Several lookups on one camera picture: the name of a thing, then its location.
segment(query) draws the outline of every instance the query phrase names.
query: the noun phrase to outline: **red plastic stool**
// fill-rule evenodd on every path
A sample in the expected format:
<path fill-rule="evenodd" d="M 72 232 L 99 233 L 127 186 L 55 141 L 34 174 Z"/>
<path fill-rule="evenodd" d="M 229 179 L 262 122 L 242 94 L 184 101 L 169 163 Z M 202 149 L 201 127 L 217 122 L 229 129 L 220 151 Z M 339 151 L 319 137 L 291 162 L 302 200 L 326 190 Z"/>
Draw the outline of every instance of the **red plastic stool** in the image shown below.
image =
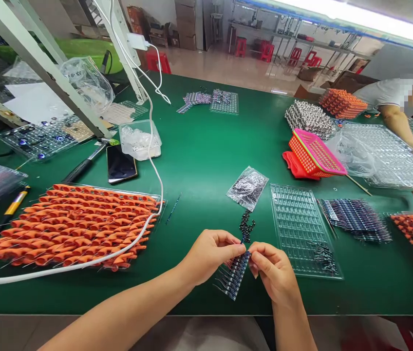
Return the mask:
<path fill-rule="evenodd" d="M 262 52 L 262 56 L 260 56 L 260 60 L 271 62 L 273 51 L 275 51 L 275 46 L 273 44 L 267 44 Z"/>
<path fill-rule="evenodd" d="M 302 65 L 305 65 L 305 64 L 310 65 L 310 63 L 312 63 L 312 60 L 314 59 L 314 57 L 315 57 L 316 54 L 317 54 L 317 53 L 316 53 L 315 51 L 310 51 L 310 52 L 307 54 L 307 57 L 305 58 L 305 60 L 304 60 L 304 62 L 302 63 Z"/>
<path fill-rule="evenodd" d="M 267 44 L 271 44 L 269 41 L 267 40 L 262 40 L 260 43 L 260 52 L 262 53 L 265 50 L 265 47 Z"/>
<path fill-rule="evenodd" d="M 320 64 L 322 63 L 322 58 L 318 56 L 314 56 L 312 59 L 312 62 L 309 64 L 309 67 L 320 67 Z"/>
<path fill-rule="evenodd" d="M 159 53 L 161 71 L 165 74 L 171 74 L 171 68 L 169 67 L 168 56 L 166 53 Z M 158 68 L 158 54 L 156 50 L 147 51 L 147 66 L 150 71 L 159 72 Z"/>
<path fill-rule="evenodd" d="M 247 39 L 244 37 L 236 38 L 236 56 L 245 57 L 245 43 Z"/>
<path fill-rule="evenodd" d="M 296 64 L 298 63 L 300 59 L 301 54 L 302 54 L 302 49 L 294 48 L 293 52 L 291 53 L 291 56 L 289 57 L 288 65 L 296 66 Z"/>

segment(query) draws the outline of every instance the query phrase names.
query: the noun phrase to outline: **green workbench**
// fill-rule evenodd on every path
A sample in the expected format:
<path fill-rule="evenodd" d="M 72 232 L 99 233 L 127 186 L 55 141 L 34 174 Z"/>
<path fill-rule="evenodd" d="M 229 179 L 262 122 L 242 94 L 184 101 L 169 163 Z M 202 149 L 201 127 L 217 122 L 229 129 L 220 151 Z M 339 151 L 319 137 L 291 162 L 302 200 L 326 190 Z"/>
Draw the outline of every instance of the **green workbench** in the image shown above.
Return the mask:
<path fill-rule="evenodd" d="M 210 112 L 207 105 L 194 106 L 184 115 L 176 113 L 183 105 L 182 97 L 187 92 L 199 91 L 202 86 L 238 93 L 239 115 Z M 122 92 L 116 101 L 135 101 L 129 90 Z M 283 118 L 284 111 L 294 101 L 291 97 L 168 75 L 163 77 L 162 90 L 172 106 L 156 95 L 152 87 L 148 90 L 154 102 L 153 120 L 163 142 L 162 155 L 154 162 L 168 200 L 148 248 L 126 272 L 84 269 L 0 285 L 0 314 L 83 314 L 111 295 L 174 267 L 203 229 L 224 229 L 240 236 L 244 208 L 225 194 L 247 166 L 270 178 L 250 217 L 257 223 L 252 241 L 277 245 L 270 183 L 307 187 L 317 198 L 363 198 L 383 213 L 413 211 L 413 197 L 408 191 L 369 188 L 374 195 L 369 197 L 346 177 L 320 181 L 294 179 L 282 158 L 283 151 L 289 150 L 291 138 Z M 94 149 L 94 142 L 87 142 L 45 163 L 26 164 L 22 171 L 29 175 L 32 187 L 26 201 L 34 201 L 52 184 L 59 183 Z M 0 142 L 0 153 L 5 151 L 7 147 Z M 0 158 L 0 164 L 12 168 L 22 162 L 20 156 Z M 139 162 L 138 170 L 138 178 L 114 188 L 159 194 L 160 186 L 150 163 Z M 97 159 L 80 183 L 111 188 L 107 183 L 105 155 Z M 180 192 L 183 195 L 166 225 Z M 0 202 L 0 219 L 11 198 Z M 392 243 L 369 245 L 337 231 L 339 240 L 333 244 L 344 280 L 299 277 L 307 313 L 413 315 L 413 248 L 406 238 L 394 229 Z M 0 270 L 0 277 L 35 271 L 31 267 L 7 266 Z M 272 310 L 260 279 L 254 280 L 246 272 L 235 302 L 213 287 L 210 280 L 195 288 L 171 313 L 270 315 Z"/>

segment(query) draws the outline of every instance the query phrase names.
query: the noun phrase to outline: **smartphone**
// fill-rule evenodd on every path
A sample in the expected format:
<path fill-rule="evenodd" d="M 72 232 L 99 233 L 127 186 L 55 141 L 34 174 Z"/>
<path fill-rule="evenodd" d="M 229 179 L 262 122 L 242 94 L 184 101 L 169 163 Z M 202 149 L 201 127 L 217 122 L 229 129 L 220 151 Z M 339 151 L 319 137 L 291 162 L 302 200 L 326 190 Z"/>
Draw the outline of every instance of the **smartphone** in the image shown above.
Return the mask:
<path fill-rule="evenodd" d="M 108 182 L 116 184 L 121 181 L 135 178 L 138 175 L 135 159 L 122 152 L 122 146 L 109 146 L 108 155 Z"/>

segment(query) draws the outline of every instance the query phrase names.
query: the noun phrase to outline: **red plastic basket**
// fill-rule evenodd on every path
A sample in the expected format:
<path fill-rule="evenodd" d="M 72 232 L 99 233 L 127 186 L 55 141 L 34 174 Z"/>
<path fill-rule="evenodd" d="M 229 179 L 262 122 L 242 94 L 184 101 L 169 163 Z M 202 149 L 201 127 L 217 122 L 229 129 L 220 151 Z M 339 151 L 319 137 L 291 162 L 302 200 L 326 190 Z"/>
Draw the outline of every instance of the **red plastic basket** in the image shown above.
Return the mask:
<path fill-rule="evenodd" d="M 309 176 L 345 176 L 346 169 L 315 134 L 296 128 L 289 146 Z"/>

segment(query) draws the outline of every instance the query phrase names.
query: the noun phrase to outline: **fluorescent light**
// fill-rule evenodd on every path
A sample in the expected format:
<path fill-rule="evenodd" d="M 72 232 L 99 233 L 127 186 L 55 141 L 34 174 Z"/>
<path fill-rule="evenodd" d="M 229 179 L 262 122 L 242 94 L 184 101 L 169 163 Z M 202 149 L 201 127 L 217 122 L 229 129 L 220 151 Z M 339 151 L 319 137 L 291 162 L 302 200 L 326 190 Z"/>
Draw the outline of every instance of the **fluorescent light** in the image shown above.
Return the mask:
<path fill-rule="evenodd" d="M 286 5 L 413 40 L 413 24 L 335 0 L 275 0 Z"/>

